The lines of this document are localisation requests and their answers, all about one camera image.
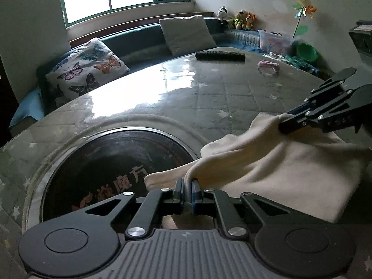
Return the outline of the black white plush toy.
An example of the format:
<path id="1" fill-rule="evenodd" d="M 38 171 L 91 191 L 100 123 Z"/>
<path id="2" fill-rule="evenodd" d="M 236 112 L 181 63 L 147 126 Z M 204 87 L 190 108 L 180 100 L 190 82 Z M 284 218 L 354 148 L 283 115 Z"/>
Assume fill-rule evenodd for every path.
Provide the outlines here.
<path id="1" fill-rule="evenodd" d="M 229 16 L 226 6 L 222 6 L 218 9 L 217 17 L 223 25 L 228 23 Z"/>

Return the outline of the green plastic bowl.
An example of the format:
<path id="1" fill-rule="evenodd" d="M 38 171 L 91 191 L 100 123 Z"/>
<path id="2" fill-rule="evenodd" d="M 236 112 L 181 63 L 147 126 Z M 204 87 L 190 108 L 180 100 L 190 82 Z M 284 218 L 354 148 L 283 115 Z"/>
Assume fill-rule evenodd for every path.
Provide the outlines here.
<path id="1" fill-rule="evenodd" d="M 310 44 L 299 42 L 296 46 L 296 55 L 306 62 L 315 62 L 318 59 L 317 51 Z"/>

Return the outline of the teal corner sofa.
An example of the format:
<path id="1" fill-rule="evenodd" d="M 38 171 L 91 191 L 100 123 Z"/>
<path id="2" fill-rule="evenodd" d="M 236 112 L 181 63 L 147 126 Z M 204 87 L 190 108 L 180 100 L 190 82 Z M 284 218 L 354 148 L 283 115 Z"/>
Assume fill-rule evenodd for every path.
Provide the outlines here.
<path id="1" fill-rule="evenodd" d="M 218 46 L 234 47 L 259 55 L 269 53 L 260 48 L 260 35 L 257 31 L 228 30 L 217 18 L 205 18 L 204 21 Z M 113 33 L 101 37 L 100 41 L 129 67 L 130 73 L 174 58 L 158 23 Z M 11 129 L 26 118 L 41 120 L 57 108 L 55 99 L 62 92 L 59 88 L 52 90 L 45 76 L 64 65 L 67 58 L 81 47 L 74 47 L 37 68 L 38 86 L 21 101 L 10 121 Z"/>

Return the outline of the brown plush toy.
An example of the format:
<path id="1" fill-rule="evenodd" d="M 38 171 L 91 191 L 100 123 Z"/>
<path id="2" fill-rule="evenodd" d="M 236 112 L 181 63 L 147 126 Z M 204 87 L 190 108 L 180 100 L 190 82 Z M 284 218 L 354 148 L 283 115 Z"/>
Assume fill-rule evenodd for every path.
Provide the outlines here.
<path id="1" fill-rule="evenodd" d="M 244 30 L 246 27 L 246 18 L 248 12 L 246 10 L 240 10 L 234 17 L 234 26 L 236 30 Z"/>

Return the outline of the colourful pinwheel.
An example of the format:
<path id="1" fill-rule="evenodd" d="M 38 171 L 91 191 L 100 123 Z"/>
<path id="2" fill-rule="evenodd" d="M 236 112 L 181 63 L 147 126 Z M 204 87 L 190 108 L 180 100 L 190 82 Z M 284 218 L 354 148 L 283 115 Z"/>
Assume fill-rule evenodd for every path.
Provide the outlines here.
<path id="1" fill-rule="evenodd" d="M 301 20 L 303 18 L 313 19 L 314 14 L 317 11 L 317 7 L 312 4 L 311 0 L 296 0 L 292 7 L 296 11 L 295 18 L 297 19 L 294 32 L 292 33 L 292 38 L 294 38 L 307 32 L 308 27 L 305 25 L 300 25 Z"/>

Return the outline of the pink hair scrunchie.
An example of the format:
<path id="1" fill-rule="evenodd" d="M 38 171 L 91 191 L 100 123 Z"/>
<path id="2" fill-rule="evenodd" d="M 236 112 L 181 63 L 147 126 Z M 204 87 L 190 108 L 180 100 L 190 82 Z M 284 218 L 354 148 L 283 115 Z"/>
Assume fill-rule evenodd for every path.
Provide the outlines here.
<path id="1" fill-rule="evenodd" d="M 279 74 L 280 64 L 276 62 L 270 62 L 268 60 L 260 60 L 257 63 L 259 73 L 264 76 L 275 76 Z"/>

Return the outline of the clear plastic storage box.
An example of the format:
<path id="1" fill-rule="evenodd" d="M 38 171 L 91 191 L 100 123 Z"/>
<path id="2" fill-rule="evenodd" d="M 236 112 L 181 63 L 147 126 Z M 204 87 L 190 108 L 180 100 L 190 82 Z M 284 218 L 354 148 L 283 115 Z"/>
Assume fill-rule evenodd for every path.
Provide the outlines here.
<path id="1" fill-rule="evenodd" d="M 285 55 L 292 44 L 292 38 L 287 35 L 278 35 L 265 30 L 259 30 L 260 49 L 266 52 Z"/>

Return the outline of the plain grey pillow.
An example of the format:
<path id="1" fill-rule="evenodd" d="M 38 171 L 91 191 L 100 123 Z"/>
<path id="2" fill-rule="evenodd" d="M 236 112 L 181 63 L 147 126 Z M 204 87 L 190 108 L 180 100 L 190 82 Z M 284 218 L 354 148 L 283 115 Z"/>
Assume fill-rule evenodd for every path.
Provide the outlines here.
<path id="1" fill-rule="evenodd" d="M 216 47 L 201 15 L 160 19 L 159 24 L 166 45 L 174 57 Z"/>

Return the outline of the black remote control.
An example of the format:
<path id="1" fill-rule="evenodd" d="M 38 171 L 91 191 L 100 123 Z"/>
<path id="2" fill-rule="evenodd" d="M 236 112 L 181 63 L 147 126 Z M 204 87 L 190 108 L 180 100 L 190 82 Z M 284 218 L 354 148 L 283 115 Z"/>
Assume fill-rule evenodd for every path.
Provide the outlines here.
<path id="1" fill-rule="evenodd" d="M 228 62 L 245 62 L 245 54 L 241 52 L 226 52 L 226 51 L 202 51 L 196 52 L 197 60 L 207 61 L 228 61 Z"/>

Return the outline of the butterfly print pillow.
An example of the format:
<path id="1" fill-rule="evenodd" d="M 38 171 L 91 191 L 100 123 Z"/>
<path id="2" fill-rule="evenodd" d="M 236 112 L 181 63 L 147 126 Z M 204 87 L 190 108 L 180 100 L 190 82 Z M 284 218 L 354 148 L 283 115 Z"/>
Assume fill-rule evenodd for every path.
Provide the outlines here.
<path id="1" fill-rule="evenodd" d="M 128 66 L 111 49 L 93 38 L 63 58 L 46 79 L 56 105 L 60 107 L 128 72 Z"/>

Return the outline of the round black induction cooktop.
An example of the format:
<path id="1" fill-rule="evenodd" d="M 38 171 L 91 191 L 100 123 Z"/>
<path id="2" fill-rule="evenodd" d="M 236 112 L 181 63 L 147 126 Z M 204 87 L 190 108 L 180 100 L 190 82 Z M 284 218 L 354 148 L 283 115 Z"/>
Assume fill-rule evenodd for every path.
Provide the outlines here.
<path id="1" fill-rule="evenodd" d="M 146 196 L 144 178 L 196 160 L 181 140 L 156 129 L 102 132 L 58 162 L 43 194 L 42 220 L 50 220 L 122 192 Z"/>

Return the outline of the orange plush toy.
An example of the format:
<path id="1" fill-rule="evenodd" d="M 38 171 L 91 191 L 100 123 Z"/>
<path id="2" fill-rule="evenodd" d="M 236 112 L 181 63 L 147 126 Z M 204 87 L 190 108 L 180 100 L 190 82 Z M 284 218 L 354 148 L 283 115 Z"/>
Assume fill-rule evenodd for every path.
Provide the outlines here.
<path id="1" fill-rule="evenodd" d="M 256 19 L 257 19 L 257 16 L 254 13 L 248 12 L 246 16 L 246 26 L 245 26 L 245 29 L 247 31 L 253 30 Z"/>

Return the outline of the cream knit sweater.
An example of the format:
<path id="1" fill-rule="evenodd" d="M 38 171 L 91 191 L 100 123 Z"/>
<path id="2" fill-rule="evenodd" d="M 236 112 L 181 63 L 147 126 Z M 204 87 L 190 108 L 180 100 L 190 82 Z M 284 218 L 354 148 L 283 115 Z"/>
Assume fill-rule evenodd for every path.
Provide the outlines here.
<path id="1" fill-rule="evenodd" d="M 283 135 L 278 128 L 286 119 L 287 114 L 260 113 L 242 135 L 225 135 L 205 145 L 198 160 L 149 174 L 144 183 L 151 191 L 171 188 L 183 178 L 190 193 L 197 179 L 204 189 L 232 197 L 252 192 L 336 222 L 371 162 L 371 149 L 311 127 Z"/>

